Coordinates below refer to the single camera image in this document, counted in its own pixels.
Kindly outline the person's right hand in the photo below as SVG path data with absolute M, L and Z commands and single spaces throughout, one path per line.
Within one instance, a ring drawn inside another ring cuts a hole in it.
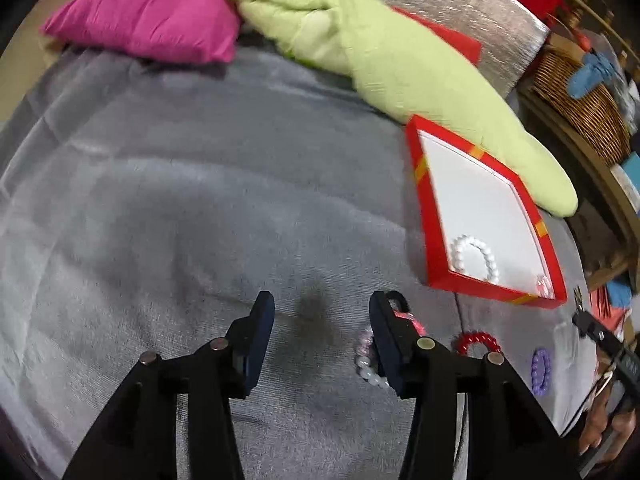
M 584 454 L 590 448 L 597 448 L 602 441 L 603 431 L 608 426 L 608 413 L 606 406 L 611 396 L 612 386 L 606 386 L 594 399 L 588 412 L 585 427 L 578 440 L 578 453 Z M 616 432 L 616 438 L 608 452 L 600 459 L 601 463 L 612 462 L 623 449 L 632 433 L 636 429 L 637 416 L 635 411 L 620 413 L 612 420 L 612 427 Z

